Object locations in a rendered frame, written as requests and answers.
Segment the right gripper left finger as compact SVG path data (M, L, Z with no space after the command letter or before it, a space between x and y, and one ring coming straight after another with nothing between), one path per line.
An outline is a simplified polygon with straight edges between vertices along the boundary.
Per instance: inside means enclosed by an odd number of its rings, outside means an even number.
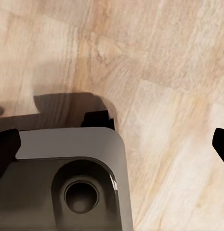
M0 180L21 147L17 128L0 132Z

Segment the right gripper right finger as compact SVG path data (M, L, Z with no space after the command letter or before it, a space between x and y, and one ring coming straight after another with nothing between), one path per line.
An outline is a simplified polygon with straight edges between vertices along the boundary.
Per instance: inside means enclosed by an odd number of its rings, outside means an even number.
M224 129L216 128L213 136L212 146L224 161Z

